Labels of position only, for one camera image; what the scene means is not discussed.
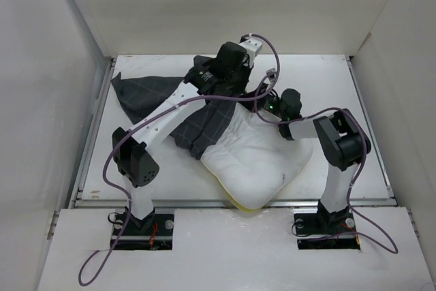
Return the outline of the dark grey checked pillowcase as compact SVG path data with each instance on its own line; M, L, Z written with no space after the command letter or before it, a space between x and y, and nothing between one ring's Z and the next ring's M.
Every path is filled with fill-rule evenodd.
M124 113L133 124L137 124L167 99L182 79L180 76L123 78L122 74L117 74L111 83ZM170 136L177 147L189 151L190 156L199 160L228 128L235 109L236 102L208 101L178 125Z

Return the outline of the white pillow with yellow edge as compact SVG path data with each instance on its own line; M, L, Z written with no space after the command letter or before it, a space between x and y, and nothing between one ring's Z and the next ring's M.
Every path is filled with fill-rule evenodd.
M311 140L286 140L276 125L237 104L228 127L200 161L235 206L255 211L298 176L312 153Z

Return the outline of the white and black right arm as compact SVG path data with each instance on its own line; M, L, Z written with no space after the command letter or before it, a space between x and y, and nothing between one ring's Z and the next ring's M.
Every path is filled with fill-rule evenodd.
M308 237L353 232L351 190L367 154L371 152L371 142L351 112L345 108L327 108L303 117L300 93L294 89L286 89L281 96L273 91L256 100L253 111L259 114L261 109L279 119L270 123L278 126L282 138L318 140L328 162L326 185L316 212L294 216L296 235Z

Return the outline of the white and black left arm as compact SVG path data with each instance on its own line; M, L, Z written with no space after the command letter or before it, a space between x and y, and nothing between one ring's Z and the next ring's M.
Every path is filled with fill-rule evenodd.
M129 130L120 127L113 132L110 158L126 180L125 224L134 232L145 234L152 228L152 200L135 196L159 173L152 157L156 148L189 117L203 129L212 126L222 133L237 101L248 99L245 88L261 49L261 42L245 35L238 44L223 44L214 58L196 56L177 88L154 111Z

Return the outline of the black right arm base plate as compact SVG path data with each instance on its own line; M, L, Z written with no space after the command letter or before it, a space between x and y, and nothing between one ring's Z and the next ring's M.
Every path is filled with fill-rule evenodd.
M299 250L360 250L360 241L353 234L356 224L351 213L324 226L317 213L296 212L292 233Z

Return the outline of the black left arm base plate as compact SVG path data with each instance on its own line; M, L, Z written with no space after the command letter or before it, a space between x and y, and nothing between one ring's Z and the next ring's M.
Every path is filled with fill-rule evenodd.
M121 232L126 218L126 209L123 213L113 212L108 215L108 222L112 224L110 246L120 235L119 241L114 247L115 250L159 251L172 249L174 214L152 211L142 220L131 215L124 231Z

